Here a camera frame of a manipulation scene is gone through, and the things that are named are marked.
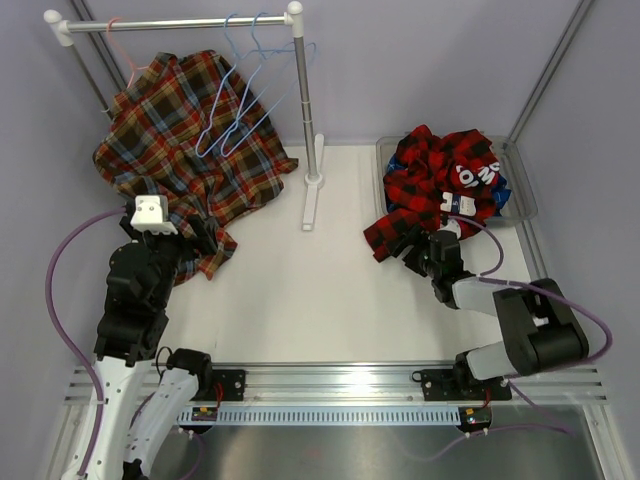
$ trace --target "transparent plastic bin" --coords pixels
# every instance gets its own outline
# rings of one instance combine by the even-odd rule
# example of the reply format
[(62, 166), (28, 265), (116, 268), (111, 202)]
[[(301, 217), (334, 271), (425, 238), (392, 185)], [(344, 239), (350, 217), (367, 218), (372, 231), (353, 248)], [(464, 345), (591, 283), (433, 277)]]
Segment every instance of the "transparent plastic bin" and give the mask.
[[(384, 198), (384, 183), (382, 177), (387, 172), (389, 159), (396, 152), (398, 142), (404, 137), (382, 137), (376, 143), (376, 157), (378, 167), (378, 201), (382, 212), (386, 215), (387, 204)], [(500, 174), (507, 179), (507, 188), (511, 189), (511, 197), (504, 208), (500, 210), (501, 217), (487, 219), (490, 226), (515, 226), (525, 220), (530, 220), (538, 213), (538, 207), (531, 191), (531, 184), (527, 172), (522, 164), (522, 158), (516, 145), (507, 137), (487, 136), (491, 140), (491, 150), (500, 161)]]

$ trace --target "white horizontal rod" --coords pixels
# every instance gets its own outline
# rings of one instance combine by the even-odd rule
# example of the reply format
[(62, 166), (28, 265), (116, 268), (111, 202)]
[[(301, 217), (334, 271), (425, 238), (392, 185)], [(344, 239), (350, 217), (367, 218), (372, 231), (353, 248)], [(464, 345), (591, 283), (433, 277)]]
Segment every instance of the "white horizontal rod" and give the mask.
[[(129, 32), (135, 30), (174, 30), (179, 28), (223, 28), (225, 22), (229, 27), (250, 27), (253, 25), (254, 17), (232, 17), (228, 20), (224, 18), (194, 18), (186, 20), (150, 20), (147, 22), (113, 22), (110, 31)], [(255, 20), (256, 26), (288, 25), (287, 16), (258, 17)], [(106, 32), (105, 22), (66, 22), (65, 29), (69, 33), (91, 33)]]

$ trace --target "gray floor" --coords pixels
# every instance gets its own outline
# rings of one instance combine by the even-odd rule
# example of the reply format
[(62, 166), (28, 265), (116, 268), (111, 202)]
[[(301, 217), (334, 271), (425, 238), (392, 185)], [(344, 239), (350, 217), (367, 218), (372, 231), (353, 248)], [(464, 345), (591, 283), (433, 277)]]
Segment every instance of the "gray floor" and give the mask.
[[(190, 480), (315, 479), (602, 479), (582, 416), (557, 415), (581, 432), (508, 431), (465, 440), (425, 461), (461, 433), (455, 427), (217, 427), (203, 436), (204, 460)], [(494, 408), (494, 426), (542, 423), (528, 407)], [(198, 448), (167, 437), (152, 480), (176, 480)]]

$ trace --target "pile of clothes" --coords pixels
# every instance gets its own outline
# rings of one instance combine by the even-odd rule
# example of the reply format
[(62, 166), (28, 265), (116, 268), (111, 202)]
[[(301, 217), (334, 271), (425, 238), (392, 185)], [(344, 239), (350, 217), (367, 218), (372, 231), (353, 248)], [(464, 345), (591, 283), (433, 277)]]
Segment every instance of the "pile of clothes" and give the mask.
[[(426, 125), (417, 127), (398, 143), (383, 181), (389, 213), (364, 231), (378, 261), (416, 224), (434, 232), (448, 214), (484, 224), (510, 194), (491, 141), (478, 130), (440, 138)], [(460, 222), (460, 238), (477, 231)]]
[[(218, 90), (222, 89), (213, 125), (201, 151), (236, 118), (246, 84), (234, 71), (221, 86), (231, 68), (211, 50), (180, 59), (158, 54), (131, 88), (116, 95), (110, 133), (93, 156), (100, 175), (119, 193), (130, 198), (165, 195), (169, 220), (186, 238), (195, 236), (189, 216), (206, 220), (218, 251), (183, 262), (176, 283), (198, 271), (211, 279), (237, 247), (225, 226), (277, 197), (284, 187), (280, 175), (298, 166), (287, 157), (270, 120), (260, 122), (266, 112), (258, 102), (242, 116), (237, 138), (230, 140), (235, 144), (260, 123), (232, 154), (223, 156), (216, 146), (203, 158), (196, 155)], [(248, 92), (244, 104), (251, 105), (254, 98)]]

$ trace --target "clothes rack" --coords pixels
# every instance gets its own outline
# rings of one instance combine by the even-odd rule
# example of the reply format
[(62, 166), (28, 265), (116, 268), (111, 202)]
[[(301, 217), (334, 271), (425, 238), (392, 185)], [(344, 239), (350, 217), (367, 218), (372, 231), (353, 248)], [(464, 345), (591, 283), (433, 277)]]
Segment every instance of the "clothes rack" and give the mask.
[(298, 83), (300, 86), (300, 102), (302, 106), (302, 124), (304, 130), (304, 141), (306, 146), (308, 171), (305, 175), (307, 195), (302, 217), (302, 230), (311, 231), (315, 225), (316, 209), (318, 204), (318, 193), (324, 184), (324, 177), (321, 173), (322, 157), (324, 152), (324, 135), (314, 135), (313, 118), (311, 115), (311, 99), (309, 96), (309, 80), (307, 75), (306, 55), (304, 51), (304, 24), (302, 20), (302, 4), (298, 1), (290, 2), (287, 11), (283, 15), (253, 17), (232, 17), (232, 18), (200, 18), (200, 19), (178, 19), (178, 20), (152, 20), (152, 21), (122, 21), (112, 24), (110, 27), (106, 22), (80, 21), (72, 22), (64, 20), (62, 15), (55, 10), (47, 10), (44, 19), (51, 27), (58, 42), (63, 47), (69, 48), (76, 59), (84, 77), (87, 79), (91, 89), (95, 93), (104, 111), (109, 115), (109, 106), (104, 95), (100, 91), (96, 81), (82, 56), (76, 48), (72, 35), (76, 33), (100, 33), (106, 32), (107, 27), (111, 31), (139, 31), (139, 30), (174, 30), (185, 28), (224, 28), (226, 27), (251, 27), (256, 26), (279, 26), (287, 25), (291, 27), (298, 71)]

